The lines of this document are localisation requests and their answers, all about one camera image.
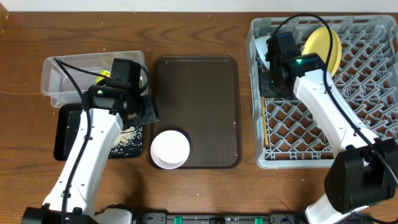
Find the yellow bowl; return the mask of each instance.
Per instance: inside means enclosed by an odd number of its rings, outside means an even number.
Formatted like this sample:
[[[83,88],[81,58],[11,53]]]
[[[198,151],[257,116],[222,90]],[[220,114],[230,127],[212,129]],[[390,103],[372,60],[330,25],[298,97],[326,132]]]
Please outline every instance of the yellow bowl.
[[[330,75],[333,77],[340,65],[341,60],[341,41],[338,37],[337,33],[334,30],[331,30],[333,34],[333,46],[330,55],[330,61],[328,66],[328,71]],[[321,27],[314,31],[311,36],[308,38],[304,45],[304,50],[302,55],[317,53],[324,62],[326,62],[326,58],[328,56],[329,51],[329,33],[326,27]]]

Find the white plate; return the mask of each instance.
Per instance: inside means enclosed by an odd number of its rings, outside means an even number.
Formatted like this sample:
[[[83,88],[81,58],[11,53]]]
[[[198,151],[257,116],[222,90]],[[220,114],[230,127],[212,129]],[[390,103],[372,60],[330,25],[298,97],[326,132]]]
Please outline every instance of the white plate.
[[[163,169],[180,167],[189,156],[187,137],[178,131],[164,131],[156,136],[150,146],[152,160]]]

